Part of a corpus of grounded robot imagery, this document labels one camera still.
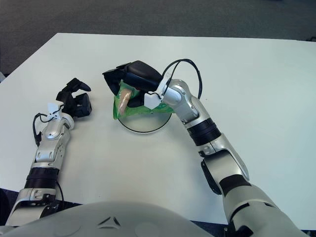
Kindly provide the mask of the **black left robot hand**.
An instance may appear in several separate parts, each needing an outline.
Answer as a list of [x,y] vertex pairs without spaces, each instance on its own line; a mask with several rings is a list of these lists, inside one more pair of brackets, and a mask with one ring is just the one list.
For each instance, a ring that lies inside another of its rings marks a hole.
[[73,118],[89,116],[92,111],[91,102],[87,93],[73,96],[74,92],[83,90],[90,92],[91,88],[77,78],[73,78],[58,92],[56,100],[63,103],[62,112]]

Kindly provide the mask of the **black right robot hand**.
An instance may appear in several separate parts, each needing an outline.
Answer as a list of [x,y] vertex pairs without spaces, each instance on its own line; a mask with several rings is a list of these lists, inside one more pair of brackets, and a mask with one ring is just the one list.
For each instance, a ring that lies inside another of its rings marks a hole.
[[104,72],[103,76],[114,95],[118,95],[121,81],[139,91],[138,95],[129,100],[127,106],[130,108],[143,106],[144,94],[156,91],[162,80],[157,70],[139,60],[117,66]]

